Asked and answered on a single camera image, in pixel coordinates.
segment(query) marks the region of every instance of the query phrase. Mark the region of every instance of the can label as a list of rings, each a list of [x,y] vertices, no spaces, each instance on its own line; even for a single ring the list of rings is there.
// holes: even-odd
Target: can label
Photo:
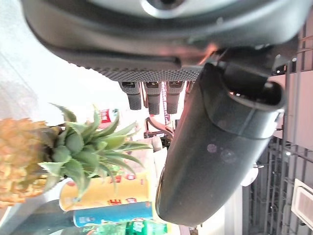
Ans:
[[[61,190],[60,207],[72,211],[150,201],[149,177],[148,172],[138,173],[136,177],[116,176],[116,189],[111,177],[91,179],[89,188],[78,202],[77,187],[66,184]]]
[[[106,223],[120,223],[140,221],[153,218],[151,202],[137,202],[112,207],[100,207],[74,212],[74,224],[76,227],[89,225],[101,225]]]

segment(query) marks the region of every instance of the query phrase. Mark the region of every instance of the black plastic part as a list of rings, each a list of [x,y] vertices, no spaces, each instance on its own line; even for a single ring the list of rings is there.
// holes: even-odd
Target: black plastic part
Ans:
[[[158,115],[160,113],[160,82],[144,82],[145,91],[148,99],[149,114]]]
[[[85,0],[22,0],[37,38],[61,58],[84,67],[164,70],[195,65],[207,48],[254,47],[291,39],[311,0],[240,0],[194,17],[125,15]]]
[[[285,105],[276,83],[259,93],[260,103],[231,95],[222,72],[204,67],[168,151],[156,195],[160,218],[196,226],[232,195],[266,147]]]
[[[184,84],[185,83],[181,81],[166,83],[166,112],[168,114],[177,113],[179,95],[183,90]]]
[[[160,114],[160,95],[152,94],[147,95],[149,114],[158,115]]]
[[[141,109],[141,91],[138,82],[119,82],[122,91],[127,94],[131,110]]]
[[[131,110],[141,109],[141,94],[127,94],[127,97]]]

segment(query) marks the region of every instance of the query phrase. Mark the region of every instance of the wire rack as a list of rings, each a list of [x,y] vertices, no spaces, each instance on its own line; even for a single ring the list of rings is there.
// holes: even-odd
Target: wire rack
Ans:
[[[313,17],[310,19],[307,24],[313,27]],[[302,71],[313,70],[313,35],[307,35],[307,24],[300,34],[296,71],[292,69],[295,61],[287,65],[287,100],[292,98],[289,97],[290,74],[296,72],[300,78]],[[311,67],[305,65],[309,57]],[[313,182],[313,152],[287,141],[288,116],[287,109],[280,129],[282,139],[272,137],[258,160],[257,165],[263,168],[257,179],[243,189],[243,221],[248,221],[243,225],[244,235],[313,235],[313,231],[291,212],[294,180]]]

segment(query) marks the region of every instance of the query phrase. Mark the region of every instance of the pineapple fruit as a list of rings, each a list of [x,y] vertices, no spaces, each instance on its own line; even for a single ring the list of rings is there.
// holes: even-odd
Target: pineapple fruit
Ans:
[[[136,123],[115,132],[119,117],[106,129],[98,130],[99,112],[94,122],[78,123],[73,112],[55,105],[65,123],[48,127],[29,119],[0,121],[0,208],[24,202],[53,188],[70,177],[81,198],[92,177],[114,176],[113,166],[134,171],[123,161],[141,162],[128,151],[151,148],[127,141]]]

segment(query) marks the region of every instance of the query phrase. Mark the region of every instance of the black device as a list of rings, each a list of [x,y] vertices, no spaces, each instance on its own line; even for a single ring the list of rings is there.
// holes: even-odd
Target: black device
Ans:
[[[144,83],[151,112],[157,113],[159,86],[148,86],[175,83],[167,93],[175,95],[174,113],[175,86],[198,78],[156,198],[161,218],[194,226],[226,202],[274,131],[284,95],[267,78],[296,55],[295,36],[312,1],[22,0],[22,6],[52,53],[120,82],[136,95],[130,102],[138,102]]]

